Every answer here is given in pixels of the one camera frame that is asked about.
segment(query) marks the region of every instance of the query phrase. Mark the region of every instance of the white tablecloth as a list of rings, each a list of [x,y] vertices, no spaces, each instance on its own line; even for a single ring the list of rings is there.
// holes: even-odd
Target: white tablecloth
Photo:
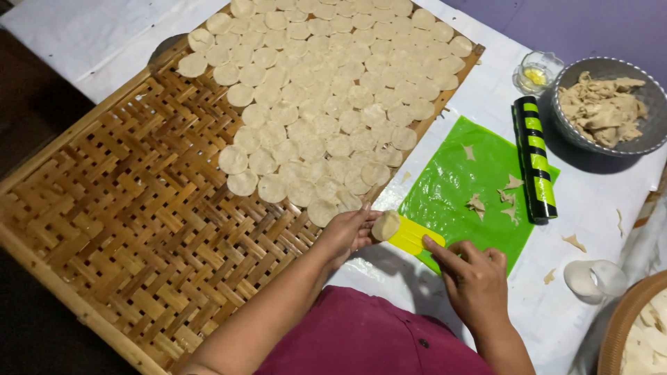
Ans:
[[[164,39],[191,31],[227,2],[26,0],[0,23],[99,103],[143,69]],[[472,69],[447,105],[450,111],[434,122],[377,200],[374,207],[379,210],[398,206],[459,115],[514,142],[510,105],[521,94],[511,76],[530,50],[437,0],[416,3],[487,49],[482,64]],[[554,187],[560,217],[535,228],[508,280],[510,316],[539,374],[567,373],[599,308],[569,291],[563,267],[572,260],[618,261],[625,239],[616,227],[616,209],[623,213],[629,233],[649,190],[657,188],[666,158],[663,147],[624,171],[594,174],[549,153],[550,163],[562,170]],[[412,176],[401,184],[406,171]],[[560,239],[573,233],[586,245],[587,254]],[[552,268],[557,269],[556,280],[546,286],[542,279]],[[329,283],[437,316],[474,345],[446,301],[442,282],[397,248],[382,244],[360,251]]]

